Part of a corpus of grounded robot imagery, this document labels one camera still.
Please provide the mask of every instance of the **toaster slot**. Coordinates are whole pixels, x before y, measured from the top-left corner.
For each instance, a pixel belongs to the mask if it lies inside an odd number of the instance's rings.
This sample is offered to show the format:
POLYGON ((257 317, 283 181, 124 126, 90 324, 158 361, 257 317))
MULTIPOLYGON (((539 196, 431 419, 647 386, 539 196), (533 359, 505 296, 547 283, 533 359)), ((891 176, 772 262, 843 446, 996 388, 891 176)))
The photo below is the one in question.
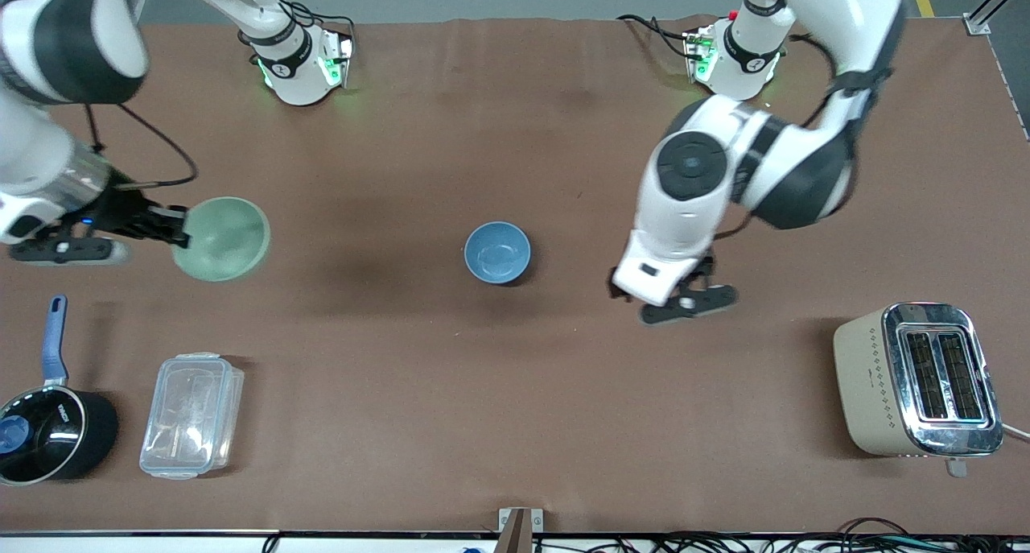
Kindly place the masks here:
POLYGON ((930 345, 930 334, 909 332, 905 334, 912 358, 913 373, 916 376, 916 390, 919 392, 920 412, 923 418, 948 418, 948 406, 940 390, 940 374, 933 361, 933 348, 930 345))
POLYGON ((969 367, 965 338, 962 334, 938 334, 937 340, 940 341, 948 381, 952 385, 956 414, 963 420, 983 420, 984 409, 969 367))

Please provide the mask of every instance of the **green bowl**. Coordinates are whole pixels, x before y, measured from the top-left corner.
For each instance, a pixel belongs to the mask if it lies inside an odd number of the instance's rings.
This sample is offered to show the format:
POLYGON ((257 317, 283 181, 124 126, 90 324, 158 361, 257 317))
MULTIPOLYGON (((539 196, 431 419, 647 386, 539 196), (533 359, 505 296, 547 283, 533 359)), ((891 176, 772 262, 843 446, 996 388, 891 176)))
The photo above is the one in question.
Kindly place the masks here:
POLYGON ((213 198, 186 213, 190 247, 172 246, 176 266, 202 282, 250 275, 268 255, 272 233, 262 209, 241 198, 213 198))

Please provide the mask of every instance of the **container lid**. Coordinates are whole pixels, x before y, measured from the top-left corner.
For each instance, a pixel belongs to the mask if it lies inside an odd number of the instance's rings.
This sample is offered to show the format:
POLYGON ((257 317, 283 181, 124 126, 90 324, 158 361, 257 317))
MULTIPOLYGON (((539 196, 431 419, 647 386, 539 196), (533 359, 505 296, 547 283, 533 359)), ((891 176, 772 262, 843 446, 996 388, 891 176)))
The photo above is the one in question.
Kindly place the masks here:
POLYGON ((177 355, 158 372, 146 437, 139 455, 144 473, 192 479, 210 471, 231 402, 232 366, 216 354, 177 355))
POLYGON ((32 436, 32 425, 21 416, 0 418, 0 454, 14 452, 32 436))

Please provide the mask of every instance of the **green led light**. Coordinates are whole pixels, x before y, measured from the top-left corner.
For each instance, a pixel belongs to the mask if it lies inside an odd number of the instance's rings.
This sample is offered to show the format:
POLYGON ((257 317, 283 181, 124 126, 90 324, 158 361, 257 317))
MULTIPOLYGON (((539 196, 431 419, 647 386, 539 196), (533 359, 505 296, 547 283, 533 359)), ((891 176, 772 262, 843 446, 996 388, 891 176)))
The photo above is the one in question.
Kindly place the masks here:
POLYGON ((262 73, 262 75, 265 76, 265 87, 273 88, 272 87, 272 79, 270 79, 270 77, 268 77, 268 71, 265 70, 265 65, 263 65, 262 61, 258 61, 258 68, 261 68, 261 73, 262 73))
POLYGON ((321 62, 325 82, 331 87, 339 87, 343 82, 342 77, 340 77, 340 65, 335 61, 325 61, 323 58, 319 58, 318 61, 321 62))

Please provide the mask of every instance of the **toaster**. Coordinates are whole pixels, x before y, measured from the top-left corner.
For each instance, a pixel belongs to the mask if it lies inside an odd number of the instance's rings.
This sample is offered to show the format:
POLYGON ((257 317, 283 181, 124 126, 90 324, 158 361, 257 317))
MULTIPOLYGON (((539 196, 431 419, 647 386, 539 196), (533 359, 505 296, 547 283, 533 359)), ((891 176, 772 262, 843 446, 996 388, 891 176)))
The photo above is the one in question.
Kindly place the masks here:
POLYGON ((848 433, 884 456, 986 456, 1004 435, 969 316, 949 304, 903 303, 846 322, 833 335, 848 433))

